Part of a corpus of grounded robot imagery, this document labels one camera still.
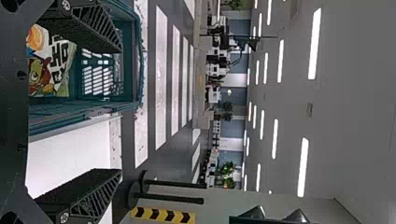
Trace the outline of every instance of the green plant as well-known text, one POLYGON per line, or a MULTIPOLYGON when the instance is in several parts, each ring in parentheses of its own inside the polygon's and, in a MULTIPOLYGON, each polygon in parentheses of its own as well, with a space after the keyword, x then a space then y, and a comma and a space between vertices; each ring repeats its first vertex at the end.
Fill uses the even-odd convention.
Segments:
POLYGON ((225 121, 231 121, 233 119, 233 114, 225 113, 221 115, 221 118, 224 119, 225 121))
POLYGON ((224 180, 224 188, 225 189, 234 189, 236 186, 235 181, 232 178, 227 178, 224 180))
POLYGON ((225 121, 231 121, 233 119, 233 113, 230 112, 220 112, 220 113, 216 113, 214 116, 215 120, 225 120, 225 121))
POLYGON ((235 165, 233 164, 233 162, 227 161, 218 169, 218 173, 219 175, 225 176, 232 174, 234 170, 235 170, 235 165))
POLYGON ((220 108, 224 111, 231 112, 233 111, 233 103, 226 101, 220 104, 220 108))
POLYGON ((232 10, 238 10, 242 7, 242 0, 228 0, 221 5, 229 6, 232 10))

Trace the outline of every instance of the yellow and black warning stripe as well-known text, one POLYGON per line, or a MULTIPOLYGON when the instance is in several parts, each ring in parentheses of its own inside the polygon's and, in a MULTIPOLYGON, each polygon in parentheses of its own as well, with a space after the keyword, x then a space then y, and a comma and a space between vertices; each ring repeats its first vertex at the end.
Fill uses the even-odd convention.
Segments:
POLYGON ((131 211, 131 217, 174 224, 195 224, 195 213, 185 213, 165 209, 136 207, 131 211))

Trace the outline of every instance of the gray floor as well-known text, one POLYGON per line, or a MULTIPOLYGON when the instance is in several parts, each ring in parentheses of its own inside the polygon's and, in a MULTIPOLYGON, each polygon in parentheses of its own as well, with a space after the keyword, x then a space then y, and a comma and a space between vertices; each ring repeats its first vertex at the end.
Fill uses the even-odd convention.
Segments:
POLYGON ((173 48, 173 25, 175 25, 182 36, 186 36, 192 42, 193 19, 184 3, 184 0, 149 0, 148 1, 148 159, 137 169, 134 168, 134 138, 139 134, 134 132, 134 113, 124 112, 121 120, 122 138, 122 170, 123 182, 119 187, 117 196, 121 202, 113 203, 113 222, 119 223, 128 210, 123 199, 127 198, 127 190, 131 183, 137 179, 143 170, 148 170, 147 178, 158 177, 161 180, 191 182, 193 172, 191 171, 191 159, 199 141, 192 145, 192 123, 181 127, 182 107, 182 63, 183 43, 180 43, 180 79, 179 79, 179 131, 171 136, 172 116, 172 48, 173 48), (156 7, 159 6, 168 17, 168 48, 167 48, 167 108, 166 108, 166 143, 155 150, 155 80, 156 80, 156 7))

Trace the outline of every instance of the ceiling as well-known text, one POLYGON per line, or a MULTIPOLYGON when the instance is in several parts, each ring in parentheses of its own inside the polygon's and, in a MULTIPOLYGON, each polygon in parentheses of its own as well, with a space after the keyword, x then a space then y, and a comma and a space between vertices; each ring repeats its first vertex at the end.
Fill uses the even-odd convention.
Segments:
POLYGON ((263 40, 261 50, 250 55, 247 105, 252 102, 258 111, 256 129, 253 121, 247 121, 248 189, 255 190, 261 163, 261 191, 297 194, 301 144, 306 137, 310 141, 306 197, 335 197, 362 223, 395 223, 396 26, 392 23, 396 2, 304 0, 290 21, 291 0, 273 1, 270 26, 266 25, 267 1, 258 2, 252 27, 259 25, 261 12, 262 34, 278 34, 285 40, 285 51, 281 83, 276 81, 279 40, 263 40), (312 17, 319 7, 317 78, 308 80, 312 17), (265 52, 269 53, 268 79, 263 85, 265 52), (257 60, 261 63, 256 86, 257 60), (306 115, 308 103, 313 104, 312 118, 306 115), (273 160, 275 118, 279 131, 273 160))

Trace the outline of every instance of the ceiling light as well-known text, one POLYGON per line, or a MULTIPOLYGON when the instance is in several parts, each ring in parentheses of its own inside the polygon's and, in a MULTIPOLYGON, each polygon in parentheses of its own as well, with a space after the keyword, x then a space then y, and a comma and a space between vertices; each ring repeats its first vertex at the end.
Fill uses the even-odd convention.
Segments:
POLYGON ((244 132, 244 147, 247 145, 247 131, 244 132))
POLYGON ((315 77, 317 76, 320 19, 321 19, 321 8, 319 8, 314 13, 314 19, 312 22, 311 53, 309 56, 309 72, 308 72, 308 79, 311 80, 315 79, 315 77))
POLYGON ((260 179, 262 177, 262 165, 257 164, 257 176, 256 176, 256 191, 260 191, 260 179))
POLYGON ((260 61, 256 62, 256 86, 259 85, 260 61))
POLYGON ((250 85, 250 68, 247 69, 247 85, 250 85))
POLYGON ((248 189, 248 175, 245 175, 245 184, 244 184, 244 191, 248 189))
POLYGON ((268 53, 265 53, 265 57, 264 57, 264 84, 267 84, 267 75, 268 75, 268 53))
POLYGON ((257 114, 257 106, 254 105, 254 109, 253 109, 253 129, 256 129, 256 118, 257 118, 256 114, 257 114))
POLYGON ((305 177, 306 177, 306 165, 308 161, 308 149, 309 149, 309 140, 303 138, 303 142, 301 143, 301 158, 300 158, 300 173, 298 175, 298 189, 297 196, 304 197, 305 192, 305 177))
POLYGON ((262 13, 259 15, 259 36, 262 36, 262 13))
POLYGON ((278 120, 275 119, 274 120, 273 150, 272 150, 272 158, 273 158, 273 160, 276 159, 277 127, 278 127, 278 120))
POLYGON ((272 0, 268 0, 267 25, 271 24, 272 0))
POLYGON ((245 162, 242 162, 242 176, 245 175, 245 162))
POLYGON ((264 110, 262 110, 262 120, 261 120, 261 127, 260 127, 260 139, 262 140, 264 137, 264 110))
POLYGON ((250 147, 250 138, 247 138, 247 157, 248 157, 248 149, 250 147))
POLYGON ((248 121, 251 120, 251 102, 248 103, 248 121))
POLYGON ((283 53, 285 48, 285 41, 282 39, 279 43, 279 62, 277 66, 277 83, 282 82, 282 72, 283 72, 283 53))

